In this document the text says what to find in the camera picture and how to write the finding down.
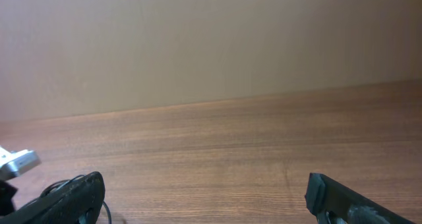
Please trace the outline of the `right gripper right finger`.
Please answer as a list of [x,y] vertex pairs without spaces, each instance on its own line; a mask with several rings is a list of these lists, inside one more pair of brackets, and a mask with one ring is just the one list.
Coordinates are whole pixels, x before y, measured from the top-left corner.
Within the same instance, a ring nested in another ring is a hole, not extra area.
[[309,175],[305,201],[318,224],[413,223],[321,173]]

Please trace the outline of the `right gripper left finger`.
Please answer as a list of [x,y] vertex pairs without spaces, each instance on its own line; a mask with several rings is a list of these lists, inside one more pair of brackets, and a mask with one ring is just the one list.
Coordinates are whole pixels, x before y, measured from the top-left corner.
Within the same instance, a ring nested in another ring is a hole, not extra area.
[[100,172],[79,175],[48,186],[35,199],[16,209],[17,188],[1,181],[1,224],[96,224],[105,198]]

